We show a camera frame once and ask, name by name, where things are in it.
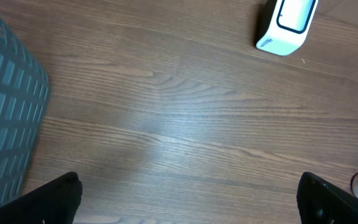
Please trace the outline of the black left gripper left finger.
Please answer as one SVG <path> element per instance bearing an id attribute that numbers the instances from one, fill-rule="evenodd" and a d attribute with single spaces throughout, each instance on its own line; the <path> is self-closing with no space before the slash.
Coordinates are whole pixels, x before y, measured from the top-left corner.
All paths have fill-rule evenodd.
<path id="1" fill-rule="evenodd" d="M 83 186 L 68 172 L 0 208 L 0 224 L 72 224 Z"/>

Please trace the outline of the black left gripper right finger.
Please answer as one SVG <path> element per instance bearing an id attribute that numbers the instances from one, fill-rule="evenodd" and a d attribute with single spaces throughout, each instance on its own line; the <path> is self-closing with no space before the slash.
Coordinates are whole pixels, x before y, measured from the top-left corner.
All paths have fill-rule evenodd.
<path id="1" fill-rule="evenodd" d="M 304 172 L 296 194 L 302 224 L 358 224 L 358 198 Z"/>

